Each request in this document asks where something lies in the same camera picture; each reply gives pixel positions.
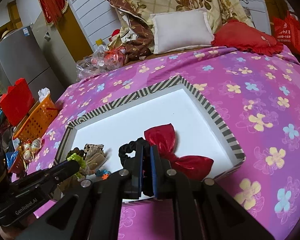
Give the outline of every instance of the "pillow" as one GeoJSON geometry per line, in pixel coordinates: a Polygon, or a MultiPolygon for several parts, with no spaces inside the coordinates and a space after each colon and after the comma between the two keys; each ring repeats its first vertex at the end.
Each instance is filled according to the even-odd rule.
{"type": "Polygon", "coordinates": [[[205,8],[151,14],[154,54],[211,46],[214,36],[205,8]]]}
{"type": "Polygon", "coordinates": [[[230,20],[215,34],[213,46],[235,47],[241,51],[251,51],[271,56],[283,51],[283,44],[274,37],[258,31],[238,20],[230,20]]]}

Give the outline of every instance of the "bedsheet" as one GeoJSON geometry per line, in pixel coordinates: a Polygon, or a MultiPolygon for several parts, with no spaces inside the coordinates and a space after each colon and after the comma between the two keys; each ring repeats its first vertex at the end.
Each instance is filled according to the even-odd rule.
{"type": "MultiPolygon", "coordinates": [[[[68,122],[175,75],[210,101],[246,154],[241,168],[220,185],[275,239],[285,239],[300,217],[300,65],[286,46],[273,57],[225,47],[181,52],[71,85],[58,101],[62,110],[28,172],[52,167],[68,122]]],[[[118,237],[174,239],[168,206],[168,201],[123,206],[118,237]],[[149,222],[145,217],[157,205],[164,205],[167,215],[157,216],[156,226],[141,223],[149,222]]]]}

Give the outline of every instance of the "black and white striped border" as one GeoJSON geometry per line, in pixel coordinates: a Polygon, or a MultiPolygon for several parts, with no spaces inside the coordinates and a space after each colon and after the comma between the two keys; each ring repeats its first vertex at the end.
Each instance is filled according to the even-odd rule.
{"type": "Polygon", "coordinates": [[[189,83],[185,78],[181,77],[181,76],[175,76],[172,77],[170,79],[161,81],[159,83],[156,83],[152,86],[148,86],[145,87],[143,89],[140,89],[136,92],[130,93],[124,97],[121,97],[119,99],[116,99],[110,103],[107,103],[103,106],[98,107],[95,110],[92,110],[89,113],[86,113],[85,115],[79,117],[78,119],[70,122],[68,124],[68,127],[66,129],[66,132],[61,140],[60,146],[58,148],[54,163],[57,164],[60,162],[61,159],[61,155],[62,152],[64,150],[66,141],[68,140],[68,137],[70,135],[71,130],[79,125],[80,123],[83,123],[93,117],[96,117],[100,114],[103,114],[109,110],[112,110],[118,106],[122,106],[128,102],[131,102],[133,100],[136,100],[138,98],[141,97],[145,97],[149,94],[155,93],[157,91],[163,90],[165,88],[168,87],[172,87],[178,84],[183,84],[193,95],[194,97],[200,102],[200,104],[204,107],[204,109],[207,110],[208,114],[210,115],[210,117],[212,118],[212,120],[215,122],[215,124],[217,125],[217,127],[220,129],[220,131],[222,132],[223,136],[225,137],[225,139],[227,140],[229,146],[231,147],[232,151],[234,152],[234,155],[237,159],[241,160],[236,166],[234,166],[231,170],[226,171],[220,175],[218,175],[217,177],[215,177],[215,179],[220,178],[220,177],[224,177],[229,175],[230,173],[234,172],[235,170],[237,170],[241,164],[245,161],[245,154],[242,150],[242,148],[240,147],[238,141],[236,140],[236,138],[234,137],[233,133],[231,132],[231,130],[229,129],[229,127],[226,125],[226,123],[223,121],[223,119],[221,118],[221,116],[218,114],[218,112],[214,109],[214,107],[209,103],[209,101],[200,93],[199,90],[197,90],[191,83],[189,83]]]}

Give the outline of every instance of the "silver screw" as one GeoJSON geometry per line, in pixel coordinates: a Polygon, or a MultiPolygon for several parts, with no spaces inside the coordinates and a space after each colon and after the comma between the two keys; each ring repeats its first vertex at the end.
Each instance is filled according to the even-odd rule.
{"type": "Polygon", "coordinates": [[[129,174],[129,171],[126,169],[122,169],[119,171],[120,176],[127,176],[129,174]]]}
{"type": "Polygon", "coordinates": [[[84,179],[83,181],[81,181],[80,185],[81,187],[89,187],[91,185],[91,180],[84,179]]]}
{"type": "Polygon", "coordinates": [[[212,186],[212,185],[214,185],[214,180],[213,180],[213,179],[210,179],[210,178],[206,178],[206,179],[204,180],[204,183],[205,183],[206,185],[208,185],[208,186],[212,186]]]}
{"type": "Polygon", "coordinates": [[[177,174],[177,171],[174,170],[174,169],[169,169],[169,170],[167,170],[167,174],[168,174],[169,176],[174,176],[174,175],[177,174]]]}

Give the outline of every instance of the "white paneled wall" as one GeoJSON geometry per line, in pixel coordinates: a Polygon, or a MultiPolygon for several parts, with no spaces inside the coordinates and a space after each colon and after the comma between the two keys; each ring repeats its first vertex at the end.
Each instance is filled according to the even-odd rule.
{"type": "Polygon", "coordinates": [[[270,21],[265,0],[250,0],[248,4],[240,1],[242,6],[248,7],[256,28],[271,35],[270,21]]]}
{"type": "Polygon", "coordinates": [[[117,13],[106,0],[68,2],[91,47],[96,47],[98,39],[108,43],[112,32],[121,27],[117,13]]]}

